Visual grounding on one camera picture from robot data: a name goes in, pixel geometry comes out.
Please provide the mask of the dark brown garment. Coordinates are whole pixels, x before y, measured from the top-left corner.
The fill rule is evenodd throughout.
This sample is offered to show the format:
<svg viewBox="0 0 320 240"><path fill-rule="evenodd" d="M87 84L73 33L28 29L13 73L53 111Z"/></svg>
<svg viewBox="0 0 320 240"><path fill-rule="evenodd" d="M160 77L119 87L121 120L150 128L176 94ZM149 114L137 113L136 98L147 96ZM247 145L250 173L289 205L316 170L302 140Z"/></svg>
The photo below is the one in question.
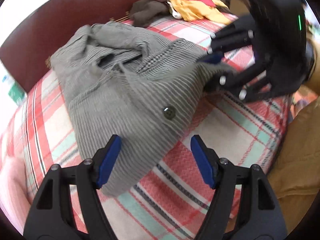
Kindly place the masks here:
<svg viewBox="0 0 320 240"><path fill-rule="evenodd" d="M134 27L147 28L159 17L170 14L168 6L164 2L156 0L139 0L133 3L129 12L129 18Z"/></svg>

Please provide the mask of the green label water bottle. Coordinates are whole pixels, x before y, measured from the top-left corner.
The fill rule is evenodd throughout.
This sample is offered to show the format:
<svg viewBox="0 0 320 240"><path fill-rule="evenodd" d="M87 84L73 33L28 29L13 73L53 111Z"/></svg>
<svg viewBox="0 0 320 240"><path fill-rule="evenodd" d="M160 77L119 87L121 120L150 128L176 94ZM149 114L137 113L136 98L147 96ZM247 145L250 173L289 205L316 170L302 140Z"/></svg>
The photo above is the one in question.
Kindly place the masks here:
<svg viewBox="0 0 320 240"><path fill-rule="evenodd" d="M11 75L6 74L3 76L1 87L16 105L20 106L25 100L26 92Z"/></svg>

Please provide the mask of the grey striped button shirt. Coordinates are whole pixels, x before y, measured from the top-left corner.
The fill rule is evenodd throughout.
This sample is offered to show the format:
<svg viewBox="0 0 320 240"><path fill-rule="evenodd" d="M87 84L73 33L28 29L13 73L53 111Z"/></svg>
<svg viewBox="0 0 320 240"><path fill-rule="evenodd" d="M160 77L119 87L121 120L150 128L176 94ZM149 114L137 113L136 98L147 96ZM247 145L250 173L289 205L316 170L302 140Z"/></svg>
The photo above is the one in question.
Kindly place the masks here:
<svg viewBox="0 0 320 240"><path fill-rule="evenodd" d="M121 137L105 195L124 193L152 170L191 124L204 85L233 71L201 62L204 54L183 38L107 22L79 28L50 57L81 157Z"/></svg>

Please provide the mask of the pink cloth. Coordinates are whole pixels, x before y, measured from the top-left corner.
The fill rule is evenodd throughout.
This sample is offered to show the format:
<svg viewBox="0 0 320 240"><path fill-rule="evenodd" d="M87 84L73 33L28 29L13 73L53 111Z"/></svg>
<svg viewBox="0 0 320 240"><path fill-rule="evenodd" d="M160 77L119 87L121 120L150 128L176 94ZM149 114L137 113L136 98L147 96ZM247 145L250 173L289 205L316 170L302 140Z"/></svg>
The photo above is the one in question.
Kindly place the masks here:
<svg viewBox="0 0 320 240"><path fill-rule="evenodd" d="M23 233L30 206L24 161L5 157L1 168L1 209L19 233Z"/></svg>

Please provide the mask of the yellow garment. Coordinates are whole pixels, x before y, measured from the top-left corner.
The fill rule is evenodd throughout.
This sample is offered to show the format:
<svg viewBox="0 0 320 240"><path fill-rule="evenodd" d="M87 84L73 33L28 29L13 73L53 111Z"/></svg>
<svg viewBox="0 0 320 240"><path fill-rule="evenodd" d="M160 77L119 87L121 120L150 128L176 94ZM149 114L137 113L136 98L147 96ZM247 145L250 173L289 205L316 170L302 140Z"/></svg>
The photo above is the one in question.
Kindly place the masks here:
<svg viewBox="0 0 320 240"><path fill-rule="evenodd" d="M224 25L231 23L223 13L215 7L210 7L201 1L196 0L170 0L174 10L178 12L182 19L187 22L202 20L204 18Z"/></svg>

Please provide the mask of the dark red wooden headboard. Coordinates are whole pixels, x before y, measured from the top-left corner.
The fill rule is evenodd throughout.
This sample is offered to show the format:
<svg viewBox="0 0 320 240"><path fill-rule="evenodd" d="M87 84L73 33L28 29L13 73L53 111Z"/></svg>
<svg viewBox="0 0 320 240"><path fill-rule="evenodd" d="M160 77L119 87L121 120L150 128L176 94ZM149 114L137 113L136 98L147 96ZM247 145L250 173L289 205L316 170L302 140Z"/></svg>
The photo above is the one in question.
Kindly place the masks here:
<svg viewBox="0 0 320 240"><path fill-rule="evenodd" d="M48 72L46 59L86 24L124 18L138 0L49 0L1 45L1 61L29 92Z"/></svg>

